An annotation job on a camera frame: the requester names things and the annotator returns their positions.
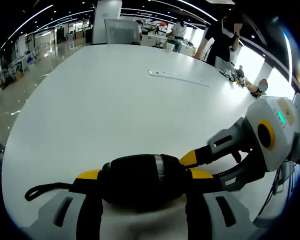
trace white pillar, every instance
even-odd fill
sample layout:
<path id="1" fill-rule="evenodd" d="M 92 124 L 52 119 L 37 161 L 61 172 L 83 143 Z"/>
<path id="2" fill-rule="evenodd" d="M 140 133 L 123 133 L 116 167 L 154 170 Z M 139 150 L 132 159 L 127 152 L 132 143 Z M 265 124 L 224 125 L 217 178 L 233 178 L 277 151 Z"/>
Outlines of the white pillar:
<path id="1" fill-rule="evenodd" d="M 63 37 L 65 38 L 68 34 L 69 24 L 68 23 L 62 24 L 62 27 L 63 27 Z"/>
<path id="2" fill-rule="evenodd" d="M 194 39 L 195 33 L 196 33 L 196 29 L 192 28 L 192 32 L 191 32 L 191 36 L 190 36 L 189 42 L 192 43 L 192 39 Z"/>
<path id="3" fill-rule="evenodd" d="M 261 70 L 260 70 L 258 76 L 256 77 L 253 85 L 258 85 L 262 79 L 267 80 L 270 76 L 272 69 L 273 69 L 273 67 L 270 66 L 266 61 L 264 61 L 263 65 L 261 67 Z"/>
<path id="4" fill-rule="evenodd" d="M 15 41 L 16 58 L 20 58 L 21 56 L 25 55 L 27 50 L 28 48 L 26 46 L 26 35 L 22 35 Z"/>
<path id="5" fill-rule="evenodd" d="M 98 1 L 93 24 L 93 44 L 106 44 L 107 33 L 105 19 L 119 19 L 121 13 L 121 0 L 102 0 Z"/>

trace gray floor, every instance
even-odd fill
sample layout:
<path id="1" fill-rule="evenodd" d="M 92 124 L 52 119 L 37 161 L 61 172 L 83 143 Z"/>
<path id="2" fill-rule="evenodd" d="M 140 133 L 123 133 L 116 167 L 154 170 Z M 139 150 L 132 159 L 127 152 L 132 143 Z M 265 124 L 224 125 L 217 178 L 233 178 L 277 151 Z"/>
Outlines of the gray floor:
<path id="1" fill-rule="evenodd" d="M 19 112 L 37 86 L 54 68 L 85 45 L 86 40 L 82 38 L 43 47 L 40 61 L 29 66 L 21 80 L 0 90 L 0 143 L 7 144 Z"/>

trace black strap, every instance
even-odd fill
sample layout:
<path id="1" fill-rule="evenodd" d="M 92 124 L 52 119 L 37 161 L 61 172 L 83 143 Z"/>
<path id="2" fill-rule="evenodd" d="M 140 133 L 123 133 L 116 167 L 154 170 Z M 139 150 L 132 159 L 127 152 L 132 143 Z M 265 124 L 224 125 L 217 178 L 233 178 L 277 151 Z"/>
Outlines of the black strap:
<path id="1" fill-rule="evenodd" d="M 183 37 L 183 36 L 174 36 L 174 39 L 177 39 L 177 40 L 183 40 L 184 37 Z"/>
<path id="2" fill-rule="evenodd" d="M 35 186 L 30 188 L 24 195 L 24 198 L 30 202 L 33 199 L 36 199 L 40 195 L 49 192 L 54 189 L 69 189 L 72 184 L 70 183 L 63 183 L 63 182 L 56 182 L 56 183 L 49 183 L 44 185 Z"/>

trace chair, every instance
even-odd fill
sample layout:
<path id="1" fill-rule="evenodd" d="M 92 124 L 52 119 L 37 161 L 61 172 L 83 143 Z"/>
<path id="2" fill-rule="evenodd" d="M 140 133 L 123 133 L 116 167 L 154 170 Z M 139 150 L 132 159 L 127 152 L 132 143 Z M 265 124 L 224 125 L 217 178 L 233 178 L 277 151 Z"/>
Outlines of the chair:
<path id="1" fill-rule="evenodd" d="M 120 19 L 104 20 L 108 44 L 132 44 L 141 45 L 138 24 L 135 21 Z"/>

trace white table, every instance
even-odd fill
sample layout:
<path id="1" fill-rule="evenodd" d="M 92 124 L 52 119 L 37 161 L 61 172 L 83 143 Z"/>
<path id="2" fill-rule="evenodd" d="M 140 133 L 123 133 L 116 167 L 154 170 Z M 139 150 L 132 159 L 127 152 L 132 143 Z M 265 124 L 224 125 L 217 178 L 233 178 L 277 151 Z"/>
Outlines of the white table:
<path id="1" fill-rule="evenodd" d="M 211 87 L 153 77 L 148 69 L 202 78 Z M 32 202 L 30 188 L 72 183 L 81 172 L 116 158 L 168 154 L 178 158 L 206 145 L 243 117 L 254 101 L 204 62 L 162 49 L 133 45 L 86 46 L 38 86 L 16 119 L 2 166 L 2 192 L 11 218 L 30 226 L 57 191 Z M 235 165 L 231 156 L 201 168 Z M 234 193 L 253 220 L 274 173 Z"/>

